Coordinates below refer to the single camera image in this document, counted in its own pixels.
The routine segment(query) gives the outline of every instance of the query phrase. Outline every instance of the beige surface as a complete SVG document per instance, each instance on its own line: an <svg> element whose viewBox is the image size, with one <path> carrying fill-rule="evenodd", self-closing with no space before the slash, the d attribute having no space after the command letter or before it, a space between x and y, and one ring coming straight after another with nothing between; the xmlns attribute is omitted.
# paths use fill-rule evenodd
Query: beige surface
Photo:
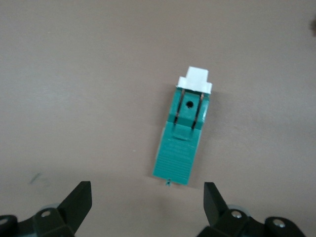
<svg viewBox="0 0 316 237"><path fill-rule="evenodd" d="M203 183L316 227L316 1L0 1L0 213L91 180L77 236L194 237ZM153 178L179 76L209 70L188 187Z"/></svg>

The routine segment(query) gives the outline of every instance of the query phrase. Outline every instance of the white plastic piece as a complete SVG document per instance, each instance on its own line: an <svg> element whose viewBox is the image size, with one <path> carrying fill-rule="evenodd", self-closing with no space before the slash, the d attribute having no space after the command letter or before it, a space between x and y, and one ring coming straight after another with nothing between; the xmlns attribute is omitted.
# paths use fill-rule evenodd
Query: white plastic piece
<svg viewBox="0 0 316 237"><path fill-rule="evenodd" d="M210 94L212 83L207 82L208 70L189 67L187 76L180 77L177 87Z"/></svg>

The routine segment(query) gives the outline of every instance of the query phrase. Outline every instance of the plastic connector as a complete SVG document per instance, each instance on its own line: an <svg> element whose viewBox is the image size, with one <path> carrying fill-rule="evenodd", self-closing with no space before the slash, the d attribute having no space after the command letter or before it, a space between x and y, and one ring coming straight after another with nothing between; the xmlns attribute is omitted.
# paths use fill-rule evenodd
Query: plastic connector
<svg viewBox="0 0 316 237"><path fill-rule="evenodd" d="M167 185L189 182L212 89L207 76L208 70L189 67L179 79L153 171Z"/></svg>

